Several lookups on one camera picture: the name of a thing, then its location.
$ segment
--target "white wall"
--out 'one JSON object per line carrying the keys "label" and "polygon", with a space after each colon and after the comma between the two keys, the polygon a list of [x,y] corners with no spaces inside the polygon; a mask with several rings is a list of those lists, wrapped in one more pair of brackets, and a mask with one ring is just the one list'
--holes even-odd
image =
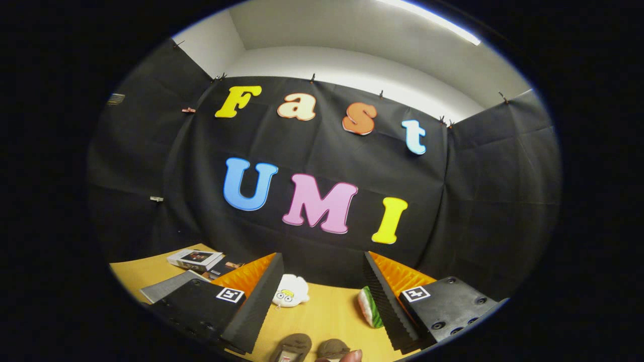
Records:
{"label": "white wall", "polygon": [[246,49],[232,23],[228,10],[218,12],[193,24],[172,37],[183,51],[215,78],[221,75]]}
{"label": "white wall", "polygon": [[230,64],[230,77],[271,75],[330,82],[380,94],[432,117],[458,122],[484,108],[419,70],[365,53],[311,46],[247,50]]}

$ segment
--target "pink letter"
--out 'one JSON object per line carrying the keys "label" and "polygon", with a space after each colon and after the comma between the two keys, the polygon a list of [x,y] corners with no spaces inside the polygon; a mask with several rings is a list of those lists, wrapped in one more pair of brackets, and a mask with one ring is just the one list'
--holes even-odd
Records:
{"label": "pink letter", "polygon": [[346,182],[337,183],[331,191],[320,199],[316,179],[304,173],[296,173],[291,177],[295,183],[293,202],[290,211],[284,215],[282,221],[289,225],[302,225],[302,207],[307,211],[308,225],[313,227],[327,214],[327,220],[320,224],[322,230],[328,233],[344,234],[346,227],[346,214],[349,212],[351,198],[358,193],[358,188]]}

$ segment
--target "light blue letter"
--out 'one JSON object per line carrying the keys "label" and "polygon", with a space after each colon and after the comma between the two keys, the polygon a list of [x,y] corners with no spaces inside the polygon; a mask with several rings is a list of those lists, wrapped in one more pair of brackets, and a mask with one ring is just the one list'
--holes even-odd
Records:
{"label": "light blue letter", "polygon": [[421,144],[421,136],[425,136],[425,130],[422,129],[415,119],[404,120],[402,126],[407,129],[407,148],[416,155],[422,155],[426,147]]}
{"label": "light blue letter", "polygon": [[246,198],[240,193],[243,172],[251,166],[251,163],[242,158],[231,157],[226,160],[226,166],[228,166],[228,171],[226,179],[223,181],[223,197],[226,201],[239,210],[261,209],[269,195],[270,178],[278,172],[277,166],[264,163],[255,166],[260,176],[257,179],[255,195],[252,198]]}

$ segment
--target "shoe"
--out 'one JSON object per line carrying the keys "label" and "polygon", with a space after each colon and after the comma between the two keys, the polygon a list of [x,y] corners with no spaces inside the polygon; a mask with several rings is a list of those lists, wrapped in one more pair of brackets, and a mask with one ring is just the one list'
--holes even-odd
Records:
{"label": "shoe", "polygon": [[285,337],[270,355],[269,362],[304,362],[311,350],[311,338],[303,333]]}
{"label": "shoe", "polygon": [[346,346],[344,342],[334,338],[320,343],[320,346],[317,348],[317,357],[326,358],[329,360],[340,360],[347,353],[349,353],[349,351],[351,350]]}

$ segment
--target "white plush toy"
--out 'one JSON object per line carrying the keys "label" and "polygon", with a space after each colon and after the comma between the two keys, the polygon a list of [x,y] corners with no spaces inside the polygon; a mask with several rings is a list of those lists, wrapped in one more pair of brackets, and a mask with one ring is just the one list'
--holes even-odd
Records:
{"label": "white plush toy", "polygon": [[273,297],[273,303],[279,307],[295,307],[308,299],[308,284],[304,278],[284,274]]}

